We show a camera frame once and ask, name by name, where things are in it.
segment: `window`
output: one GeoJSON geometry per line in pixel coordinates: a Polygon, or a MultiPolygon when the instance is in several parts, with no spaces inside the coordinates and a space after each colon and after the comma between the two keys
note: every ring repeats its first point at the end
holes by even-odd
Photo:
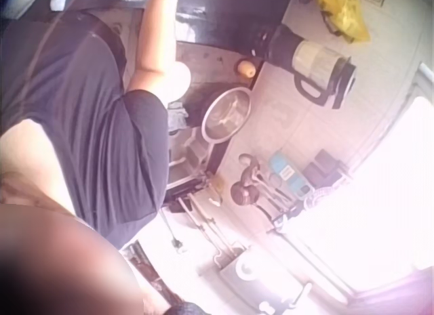
{"type": "Polygon", "coordinates": [[[434,266],[432,102],[414,98],[354,180],[289,225],[356,292],[434,266]]]}

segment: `wall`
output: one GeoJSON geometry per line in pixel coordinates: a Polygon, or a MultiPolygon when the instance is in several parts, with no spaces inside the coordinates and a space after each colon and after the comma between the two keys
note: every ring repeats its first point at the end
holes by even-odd
{"type": "MultiPolygon", "coordinates": [[[[433,68],[432,4],[385,0],[383,7],[376,7],[362,1],[362,10],[372,40],[348,44],[327,31],[315,1],[290,3],[283,22],[295,33],[351,56],[357,80],[344,106],[332,110],[303,98],[290,73],[264,65],[254,88],[251,117],[231,141],[219,168],[226,202],[231,203],[230,185],[239,180],[242,166],[237,158],[242,152],[266,162],[282,150],[303,169],[325,148],[355,169],[392,121],[419,63],[433,68]]],[[[269,228],[256,211],[232,211],[252,234],[269,228]]]]}

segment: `metal pot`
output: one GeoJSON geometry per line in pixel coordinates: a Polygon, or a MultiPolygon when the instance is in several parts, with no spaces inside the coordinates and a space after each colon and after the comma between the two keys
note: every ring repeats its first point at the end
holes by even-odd
{"type": "Polygon", "coordinates": [[[236,87],[219,95],[206,110],[201,124],[203,138],[221,144],[235,135],[247,121],[251,111],[251,91],[236,87]]]}

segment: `kitchen utensil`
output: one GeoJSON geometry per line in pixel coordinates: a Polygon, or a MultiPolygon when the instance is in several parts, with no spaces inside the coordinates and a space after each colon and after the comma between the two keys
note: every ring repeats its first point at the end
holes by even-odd
{"type": "Polygon", "coordinates": [[[174,246],[175,250],[179,254],[182,254],[182,253],[186,252],[187,249],[184,247],[184,245],[182,244],[182,242],[175,237],[174,231],[172,230],[172,228],[169,225],[169,221],[167,220],[167,217],[165,216],[163,208],[160,208],[160,210],[158,211],[158,213],[161,215],[161,218],[163,218],[164,224],[166,225],[166,227],[168,228],[170,234],[172,235],[172,245],[174,246]]]}
{"type": "Polygon", "coordinates": [[[217,254],[213,257],[213,262],[220,269],[223,269],[222,264],[218,261],[219,258],[223,257],[223,252],[220,249],[220,247],[211,239],[211,237],[205,231],[205,228],[200,224],[200,222],[196,219],[196,217],[191,213],[191,211],[189,210],[189,208],[185,205],[185,202],[181,198],[178,198],[177,201],[179,202],[179,204],[181,205],[181,207],[184,209],[185,213],[190,217],[191,221],[194,223],[194,225],[196,226],[196,228],[200,230],[200,232],[202,233],[203,237],[205,237],[205,239],[208,242],[210,242],[211,244],[213,244],[213,246],[217,250],[217,254]]]}
{"type": "Polygon", "coordinates": [[[203,138],[211,144],[220,144],[235,135],[250,115],[251,91],[236,87],[219,95],[205,112],[201,124],[203,138]]]}
{"type": "Polygon", "coordinates": [[[253,185],[244,186],[236,182],[231,187],[231,197],[238,205],[251,205],[259,199],[259,190],[253,185]]]}
{"type": "Polygon", "coordinates": [[[204,222],[208,225],[211,231],[222,241],[222,243],[227,247],[227,249],[231,252],[234,257],[237,257],[241,253],[245,251],[245,247],[238,243],[239,246],[242,246],[240,252],[236,251],[234,246],[228,241],[226,236],[223,234],[222,230],[217,226],[217,222],[213,217],[210,217],[206,211],[199,204],[195,196],[189,193],[188,198],[192,202],[192,207],[197,211],[197,213],[201,216],[204,222]]]}
{"type": "Polygon", "coordinates": [[[293,73],[296,89],[312,103],[325,106],[331,101],[333,109],[342,106],[355,82],[356,67],[350,58],[305,40],[284,24],[262,27],[259,33],[248,42],[242,41],[240,53],[252,54],[293,73]]]}
{"type": "Polygon", "coordinates": [[[242,165],[247,166],[241,174],[241,183],[244,186],[251,184],[260,184],[265,193],[271,198],[277,199],[283,203],[280,197],[277,196],[278,194],[288,202],[292,202],[292,199],[281,190],[268,185],[267,181],[265,181],[264,179],[264,176],[262,176],[262,174],[260,173],[260,164],[255,156],[252,156],[250,154],[240,154],[238,160],[242,165]]]}

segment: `plastic bag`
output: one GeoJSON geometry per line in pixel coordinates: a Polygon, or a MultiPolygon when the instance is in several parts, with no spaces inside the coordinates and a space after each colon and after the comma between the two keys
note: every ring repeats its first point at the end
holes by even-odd
{"type": "Polygon", "coordinates": [[[349,41],[369,41],[370,35],[361,15],[360,0],[318,0],[325,16],[349,41]]]}

